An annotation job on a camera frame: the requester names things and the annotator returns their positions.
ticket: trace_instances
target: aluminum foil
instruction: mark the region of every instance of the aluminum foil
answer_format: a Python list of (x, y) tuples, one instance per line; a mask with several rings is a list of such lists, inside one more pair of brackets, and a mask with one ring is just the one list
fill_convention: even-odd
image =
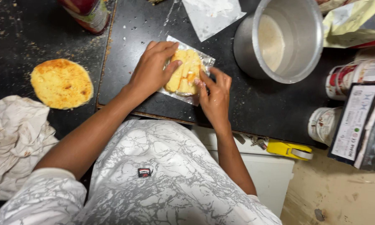
[[(214, 63), (215, 63), (215, 59), (214, 58), (212, 58), (211, 56), (206, 55), (206, 54), (200, 52), (197, 49), (194, 49), (194, 48), (190, 47), (189, 45), (187, 45), (187, 44), (179, 41), (178, 39), (176, 39), (174, 37), (168, 36), (167, 37), (167, 41), (179, 42), (178, 49), (183, 49), (183, 50), (192, 49), (193, 51), (197, 52), (197, 54), (199, 55), (199, 57), (201, 59), (201, 64), (204, 65), (204, 71), (205, 71), (205, 73), (207, 74), (207, 76), (210, 75), (209, 68), (212, 67), (212, 66), (214, 66)], [(165, 63), (164, 68), (169, 63), (170, 63), (170, 60), (168, 60)], [(171, 97), (173, 97), (175, 99), (179, 99), (179, 100), (184, 101), (186, 103), (195, 105), (195, 106), (199, 105), (199, 97), (198, 97), (198, 95), (192, 95), (192, 94), (189, 94), (189, 93), (170, 92), (170, 91), (165, 90), (164, 87), (161, 87), (158, 90), (158, 92), (163, 93), (163, 94), (168, 95), (168, 96), (171, 96)]]

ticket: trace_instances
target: black countertop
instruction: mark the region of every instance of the black countertop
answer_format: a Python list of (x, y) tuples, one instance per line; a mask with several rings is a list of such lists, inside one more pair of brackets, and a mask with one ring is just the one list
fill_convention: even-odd
[[(243, 19), (200, 42), (180, 0), (155, 6), (142, 0), (118, 2), (98, 103), (107, 104), (128, 83), (151, 40), (165, 40), (171, 35), (214, 57), (215, 66), (232, 77), (229, 120), (233, 130), (320, 146), (307, 134), (308, 119), (319, 107), (343, 105), (327, 97), (325, 80), (332, 67), (353, 60), (355, 50), (324, 49), (313, 73), (296, 84), (253, 79), (239, 69), (232, 50), (233, 37)], [(135, 113), (210, 125), (200, 107), (161, 93), (152, 95)]]
[[(114, 0), (106, 2), (113, 10)], [(85, 31), (56, 0), (0, 1), (0, 99), (19, 95), (38, 100), (30, 84), (33, 68), (51, 59), (69, 59), (89, 71), (95, 95), (73, 110), (50, 109), (47, 120), (63, 138), (95, 111), (109, 30)]]

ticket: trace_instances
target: shirt logo patch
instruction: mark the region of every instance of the shirt logo patch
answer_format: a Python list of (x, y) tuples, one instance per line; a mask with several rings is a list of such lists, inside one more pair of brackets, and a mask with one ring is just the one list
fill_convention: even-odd
[(139, 168), (137, 169), (137, 175), (139, 177), (148, 177), (151, 176), (153, 171), (150, 171), (148, 168)]

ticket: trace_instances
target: beige floor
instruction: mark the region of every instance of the beige floor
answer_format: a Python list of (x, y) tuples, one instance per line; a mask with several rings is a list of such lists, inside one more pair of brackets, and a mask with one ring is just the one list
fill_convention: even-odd
[(315, 149), (297, 161), (286, 193), (284, 225), (375, 225), (375, 172), (358, 170)]

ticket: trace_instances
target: hand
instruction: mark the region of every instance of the hand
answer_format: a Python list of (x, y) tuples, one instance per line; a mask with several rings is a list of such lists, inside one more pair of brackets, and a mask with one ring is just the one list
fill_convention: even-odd
[(164, 69), (165, 61), (175, 53), (178, 45), (177, 42), (151, 41), (140, 57), (128, 85), (145, 99), (164, 86), (182, 64), (182, 61), (175, 60)]
[[(232, 78), (215, 67), (210, 68), (210, 72), (215, 75), (217, 83), (214, 83), (203, 70), (200, 71), (201, 80), (195, 80), (200, 89), (200, 105), (216, 133), (230, 132), (228, 108)], [(210, 90), (210, 95), (207, 94), (206, 86)]]

